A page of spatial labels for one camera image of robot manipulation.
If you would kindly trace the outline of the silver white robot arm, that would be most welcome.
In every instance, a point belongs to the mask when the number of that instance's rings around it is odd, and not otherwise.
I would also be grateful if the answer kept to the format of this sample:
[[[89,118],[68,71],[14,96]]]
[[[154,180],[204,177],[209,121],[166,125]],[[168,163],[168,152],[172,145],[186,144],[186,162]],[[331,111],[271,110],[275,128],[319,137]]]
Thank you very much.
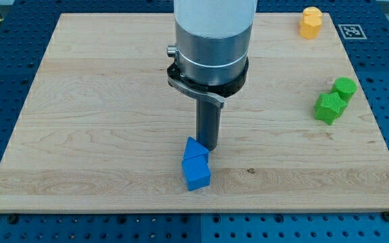
[[[175,0],[170,78],[223,97],[245,83],[257,0]]]

